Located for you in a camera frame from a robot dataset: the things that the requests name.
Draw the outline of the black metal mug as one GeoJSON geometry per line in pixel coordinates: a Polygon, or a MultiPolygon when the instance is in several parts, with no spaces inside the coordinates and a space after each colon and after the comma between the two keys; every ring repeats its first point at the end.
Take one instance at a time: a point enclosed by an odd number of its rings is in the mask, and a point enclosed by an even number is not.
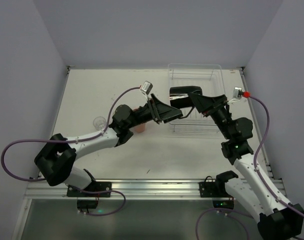
{"type": "Polygon", "coordinates": [[[169,101],[172,107],[176,109],[191,108],[185,116],[179,118],[180,120],[186,119],[195,108],[191,98],[189,97],[189,93],[202,95],[203,90],[201,87],[194,85],[175,86],[169,89],[169,101]]]}

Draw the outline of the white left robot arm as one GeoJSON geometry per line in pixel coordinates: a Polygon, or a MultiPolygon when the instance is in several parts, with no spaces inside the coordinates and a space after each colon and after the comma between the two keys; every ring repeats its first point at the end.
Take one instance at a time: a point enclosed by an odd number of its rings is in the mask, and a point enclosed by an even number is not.
{"type": "Polygon", "coordinates": [[[88,154],[125,144],[132,136],[132,128],[154,121],[168,123],[183,116],[180,109],[158,100],[154,94],[147,103],[135,110],[128,105],[119,105],[112,115],[111,124],[103,130],[81,137],[65,138],[60,133],[53,135],[34,159],[47,183],[56,186],[65,183],[79,189],[94,182],[87,170],[74,167],[74,162],[88,154]]]}

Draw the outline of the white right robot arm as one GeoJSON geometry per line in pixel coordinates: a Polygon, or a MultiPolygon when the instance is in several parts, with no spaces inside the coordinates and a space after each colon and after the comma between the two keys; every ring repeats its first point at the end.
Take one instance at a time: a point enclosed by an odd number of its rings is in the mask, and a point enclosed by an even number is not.
{"type": "Polygon", "coordinates": [[[265,240],[287,240],[301,234],[304,210],[293,204],[271,181],[257,161],[248,139],[253,137],[253,122],[246,118],[232,118],[225,95],[216,97],[189,93],[196,110],[211,117],[226,139],[221,143],[223,156],[245,178],[247,186],[232,171],[216,176],[217,187],[235,198],[256,221],[258,231],[265,240]]]}

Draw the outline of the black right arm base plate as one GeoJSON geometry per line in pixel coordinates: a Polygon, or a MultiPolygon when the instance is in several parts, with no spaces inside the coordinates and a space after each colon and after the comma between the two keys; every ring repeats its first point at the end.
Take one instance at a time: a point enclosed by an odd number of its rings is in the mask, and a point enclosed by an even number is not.
{"type": "Polygon", "coordinates": [[[228,191],[228,182],[200,181],[198,183],[201,198],[238,198],[238,192],[228,191]]]}

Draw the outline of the clear faceted glass cup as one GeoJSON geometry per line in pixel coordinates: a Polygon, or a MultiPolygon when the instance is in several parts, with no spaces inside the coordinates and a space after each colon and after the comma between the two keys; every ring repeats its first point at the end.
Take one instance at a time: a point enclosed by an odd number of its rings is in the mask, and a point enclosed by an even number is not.
{"type": "Polygon", "coordinates": [[[104,117],[98,116],[93,120],[92,124],[97,131],[101,131],[106,127],[107,121],[104,117]]]}

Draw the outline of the pink plastic cup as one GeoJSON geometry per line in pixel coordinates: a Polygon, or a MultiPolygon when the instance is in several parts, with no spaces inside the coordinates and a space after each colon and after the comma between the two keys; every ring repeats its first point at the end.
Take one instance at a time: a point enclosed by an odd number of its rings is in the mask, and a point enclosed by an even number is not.
{"type": "Polygon", "coordinates": [[[140,125],[135,126],[133,129],[136,133],[141,134],[146,130],[146,124],[142,123],[140,125]]]}

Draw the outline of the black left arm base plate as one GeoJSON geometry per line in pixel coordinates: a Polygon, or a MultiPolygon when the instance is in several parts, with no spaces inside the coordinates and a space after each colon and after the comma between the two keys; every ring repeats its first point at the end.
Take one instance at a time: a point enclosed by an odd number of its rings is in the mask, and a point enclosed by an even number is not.
{"type": "Polygon", "coordinates": [[[77,190],[72,186],[68,187],[66,195],[68,197],[77,197],[77,198],[86,198],[86,197],[103,197],[109,198],[111,193],[105,192],[110,191],[112,189],[112,183],[109,181],[96,181],[92,182],[89,186],[87,186],[84,190],[88,192],[100,192],[100,194],[89,194],[84,193],[83,191],[77,190]]]}

